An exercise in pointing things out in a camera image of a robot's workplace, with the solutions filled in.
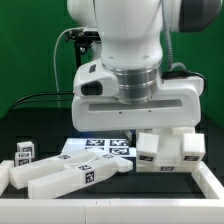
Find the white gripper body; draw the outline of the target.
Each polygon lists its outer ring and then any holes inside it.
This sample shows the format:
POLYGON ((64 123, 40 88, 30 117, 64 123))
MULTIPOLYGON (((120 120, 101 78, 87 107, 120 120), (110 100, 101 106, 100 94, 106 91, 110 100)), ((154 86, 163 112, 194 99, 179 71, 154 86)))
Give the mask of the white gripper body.
POLYGON ((201 120, 203 79, 192 76, 161 80, 144 103, 122 103, 116 91, 85 96, 76 89, 72 121, 80 132, 194 127, 201 120))

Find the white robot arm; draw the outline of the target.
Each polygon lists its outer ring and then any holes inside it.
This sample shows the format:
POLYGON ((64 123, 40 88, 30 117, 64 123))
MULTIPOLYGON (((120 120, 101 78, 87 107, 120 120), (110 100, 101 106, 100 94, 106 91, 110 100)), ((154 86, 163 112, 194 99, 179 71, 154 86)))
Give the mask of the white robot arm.
POLYGON ((223 0, 67 0, 85 34, 99 35, 98 58, 74 78, 72 121, 80 131, 194 127, 201 119, 200 77, 161 74, 160 34, 200 32, 223 0))

